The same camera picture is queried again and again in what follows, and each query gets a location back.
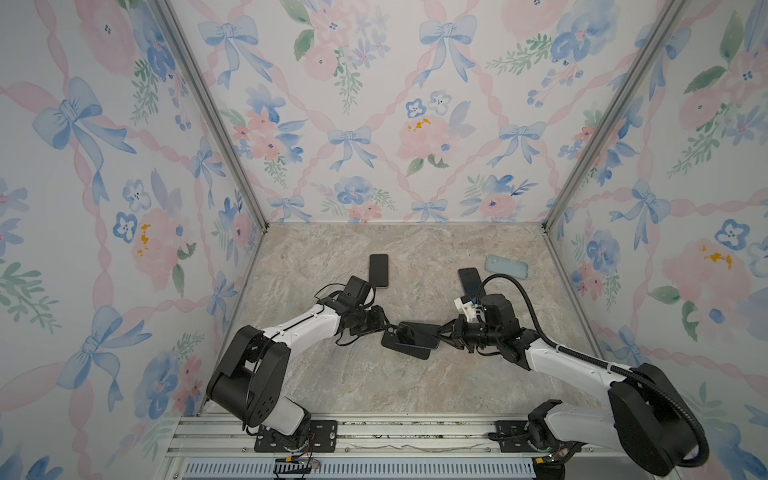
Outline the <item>light blue phone case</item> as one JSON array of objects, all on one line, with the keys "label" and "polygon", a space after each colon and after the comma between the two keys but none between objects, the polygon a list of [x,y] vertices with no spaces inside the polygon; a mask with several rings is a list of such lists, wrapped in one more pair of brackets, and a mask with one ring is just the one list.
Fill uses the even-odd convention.
[{"label": "light blue phone case", "polygon": [[486,257],[485,270],[493,274],[508,275],[518,280],[527,279],[529,274],[527,263],[498,255],[488,255]]}]

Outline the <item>aluminium corner post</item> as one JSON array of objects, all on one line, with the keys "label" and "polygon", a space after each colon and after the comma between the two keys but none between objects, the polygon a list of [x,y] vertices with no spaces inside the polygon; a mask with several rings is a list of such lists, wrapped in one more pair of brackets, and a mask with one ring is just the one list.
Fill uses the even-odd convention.
[{"label": "aluminium corner post", "polygon": [[559,220],[565,217],[565,210],[571,198],[587,176],[588,171],[592,168],[597,155],[608,141],[609,136],[614,132],[621,116],[634,100],[639,85],[650,73],[652,65],[674,33],[677,24],[680,22],[679,17],[684,13],[687,6],[688,1],[685,0],[665,1],[662,4],[660,14],[646,36],[646,43],[639,49],[636,58],[630,64],[626,78],[608,104],[594,137],[587,143],[582,157],[576,162],[563,189],[556,196],[552,209],[542,222],[542,229],[545,234],[554,232]]},{"label": "aluminium corner post", "polygon": [[255,192],[247,177],[247,172],[235,152],[231,139],[225,132],[221,115],[216,108],[216,103],[205,82],[203,72],[190,49],[189,42],[178,22],[171,2],[150,0],[148,4],[150,10],[157,18],[161,31],[169,42],[172,53],[177,57],[180,69],[187,79],[190,92],[201,109],[203,120],[210,128],[212,136],[223,154],[226,165],[232,172],[235,184],[244,197],[245,205],[256,220],[258,231],[265,234],[268,230],[268,222],[257,202]]}]

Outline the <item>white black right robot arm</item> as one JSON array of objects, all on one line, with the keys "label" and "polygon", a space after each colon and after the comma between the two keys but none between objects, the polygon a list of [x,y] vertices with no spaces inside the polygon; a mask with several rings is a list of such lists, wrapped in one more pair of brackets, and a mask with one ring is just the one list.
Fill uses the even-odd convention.
[{"label": "white black right robot arm", "polygon": [[707,463],[711,447],[705,429],[660,369],[610,363],[546,336],[539,326],[469,322],[459,317],[437,328],[438,340],[470,353],[491,348],[496,356],[542,373],[593,396],[603,406],[588,409],[548,400],[534,410],[518,434],[500,432],[498,443],[527,443],[539,452],[585,445],[621,451],[654,476]]}]

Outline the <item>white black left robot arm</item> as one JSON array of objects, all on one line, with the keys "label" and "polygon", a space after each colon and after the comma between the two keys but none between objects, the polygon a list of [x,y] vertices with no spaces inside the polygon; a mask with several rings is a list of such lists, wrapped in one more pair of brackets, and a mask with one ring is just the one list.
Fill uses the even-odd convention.
[{"label": "white black left robot arm", "polygon": [[347,307],[335,300],[263,330],[240,328],[206,387],[206,398],[250,429],[264,426],[283,436],[301,436],[311,414],[282,394],[289,360],[314,344],[347,330],[364,336],[389,325],[382,307]]}]

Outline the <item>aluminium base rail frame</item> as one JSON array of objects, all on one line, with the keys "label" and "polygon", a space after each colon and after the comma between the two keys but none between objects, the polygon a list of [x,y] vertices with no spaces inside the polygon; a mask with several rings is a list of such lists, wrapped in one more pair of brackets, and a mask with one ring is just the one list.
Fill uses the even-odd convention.
[{"label": "aluminium base rail frame", "polygon": [[562,467],[538,464],[541,453],[503,453],[488,439],[498,417],[481,414],[342,414],[333,453],[306,453],[291,460],[287,454],[257,453],[255,437],[242,431],[234,416],[219,410],[180,421],[157,474],[160,479],[181,479],[188,461],[198,458],[269,458],[287,463],[322,458],[527,458],[535,479],[646,479],[648,473],[624,454],[586,445]]}]

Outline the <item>pink edged phone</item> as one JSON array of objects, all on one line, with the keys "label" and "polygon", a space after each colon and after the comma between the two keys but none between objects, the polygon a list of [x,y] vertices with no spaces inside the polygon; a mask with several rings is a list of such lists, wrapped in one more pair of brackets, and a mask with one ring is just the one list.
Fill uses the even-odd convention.
[{"label": "pink edged phone", "polygon": [[461,268],[458,276],[466,300],[476,303],[485,295],[483,279],[476,268]]}]

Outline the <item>black phone case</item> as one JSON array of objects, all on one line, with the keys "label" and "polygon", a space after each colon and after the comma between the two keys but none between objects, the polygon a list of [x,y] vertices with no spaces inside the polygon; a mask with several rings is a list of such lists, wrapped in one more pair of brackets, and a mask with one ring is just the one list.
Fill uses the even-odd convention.
[{"label": "black phone case", "polygon": [[408,355],[420,360],[427,360],[431,354],[431,349],[419,348],[410,345],[401,344],[398,338],[388,337],[383,333],[381,345],[387,349]]}]

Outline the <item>aluminium corner post left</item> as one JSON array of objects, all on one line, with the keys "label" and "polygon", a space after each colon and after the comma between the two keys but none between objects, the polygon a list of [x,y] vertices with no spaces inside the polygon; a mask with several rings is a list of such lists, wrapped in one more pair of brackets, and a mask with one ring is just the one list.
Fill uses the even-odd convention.
[{"label": "aluminium corner post left", "polygon": [[205,82],[203,72],[190,49],[189,42],[178,22],[171,2],[150,0],[148,4],[150,10],[157,18],[161,31],[169,42],[172,53],[177,57],[180,69],[187,79],[190,92],[201,109],[203,120],[210,128],[212,136],[223,154],[226,165],[232,172],[235,184],[244,197],[245,205],[256,220],[258,231],[265,234],[268,230],[268,222],[257,202],[255,192],[247,177],[247,172],[235,152],[231,139],[225,132],[221,115],[216,108],[216,103]]}]

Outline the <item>white vent grille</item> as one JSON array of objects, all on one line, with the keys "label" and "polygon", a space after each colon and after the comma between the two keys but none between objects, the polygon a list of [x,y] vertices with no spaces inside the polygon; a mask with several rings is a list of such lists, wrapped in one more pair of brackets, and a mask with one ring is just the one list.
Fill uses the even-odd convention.
[{"label": "white vent grille", "polygon": [[269,458],[198,458],[181,479],[535,479],[527,458],[322,458],[287,463]]}]

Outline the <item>aluminium corner post right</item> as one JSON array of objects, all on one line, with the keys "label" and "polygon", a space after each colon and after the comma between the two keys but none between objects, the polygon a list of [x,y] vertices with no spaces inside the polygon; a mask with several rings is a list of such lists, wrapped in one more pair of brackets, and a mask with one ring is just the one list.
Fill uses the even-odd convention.
[{"label": "aluminium corner post right", "polygon": [[597,155],[608,141],[609,136],[614,132],[621,116],[634,100],[639,85],[650,73],[652,65],[674,33],[677,24],[680,22],[679,17],[684,13],[687,6],[688,1],[685,0],[665,1],[662,4],[660,14],[646,36],[646,43],[639,49],[636,58],[630,64],[626,78],[608,104],[594,137],[587,143],[582,157],[576,162],[563,189],[556,196],[552,209],[542,222],[542,229],[545,234],[554,232],[559,220],[565,217],[565,210],[571,198],[587,176],[588,171],[592,168]]}]

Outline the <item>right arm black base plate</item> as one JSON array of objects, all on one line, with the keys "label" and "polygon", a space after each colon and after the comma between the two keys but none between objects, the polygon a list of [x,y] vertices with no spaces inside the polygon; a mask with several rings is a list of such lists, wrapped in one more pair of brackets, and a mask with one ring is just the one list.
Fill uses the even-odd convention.
[{"label": "right arm black base plate", "polygon": [[503,453],[537,452],[543,455],[565,456],[579,452],[583,443],[557,439],[543,422],[499,420],[489,440],[497,442]]}]

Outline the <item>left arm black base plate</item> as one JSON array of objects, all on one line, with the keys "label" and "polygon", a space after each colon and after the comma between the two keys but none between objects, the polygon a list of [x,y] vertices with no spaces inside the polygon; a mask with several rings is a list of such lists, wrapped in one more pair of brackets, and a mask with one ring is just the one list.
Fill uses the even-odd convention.
[{"label": "left arm black base plate", "polygon": [[260,426],[255,436],[257,453],[333,453],[336,449],[338,422],[336,420],[310,420],[293,435]]}]

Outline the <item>blue edged phone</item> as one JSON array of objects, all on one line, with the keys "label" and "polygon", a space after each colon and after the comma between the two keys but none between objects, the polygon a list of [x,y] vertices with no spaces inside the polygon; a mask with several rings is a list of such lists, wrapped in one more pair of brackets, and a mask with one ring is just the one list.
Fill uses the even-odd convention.
[{"label": "blue edged phone", "polygon": [[402,322],[397,327],[397,336],[401,344],[435,350],[441,340],[441,326],[420,322]]}]

